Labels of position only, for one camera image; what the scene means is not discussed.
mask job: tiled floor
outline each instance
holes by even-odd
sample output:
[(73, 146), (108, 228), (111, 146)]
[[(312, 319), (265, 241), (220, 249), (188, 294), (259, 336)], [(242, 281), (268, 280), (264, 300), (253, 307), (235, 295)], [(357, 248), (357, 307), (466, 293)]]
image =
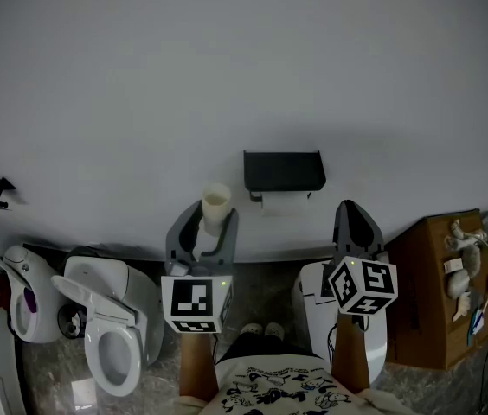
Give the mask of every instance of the tiled floor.
[[(149, 262), (131, 263), (157, 281), (163, 268)], [(238, 265), (234, 268), (234, 301), (225, 324), (217, 358), (246, 322), (267, 324), (280, 322), (287, 339), (296, 341), (293, 327), (290, 291), (299, 269), (304, 264)], [(478, 410), (481, 374), (488, 345), (462, 361), (448, 372), (427, 371), (413, 367), (387, 364), (375, 382), (375, 387), (394, 393), (406, 405), (424, 414), (474, 414)], [(96, 413), (100, 414), (159, 414), (160, 405), (177, 395), (179, 337), (166, 327), (159, 359), (149, 367), (134, 393), (115, 398), (95, 387), (96, 401), (88, 397), (86, 411), (81, 410), (80, 397), (74, 393), (92, 385), (82, 340), (59, 340), (22, 347), (25, 377), (29, 396), (37, 414)], [(485, 369), (484, 402), (488, 405), (488, 361)]]

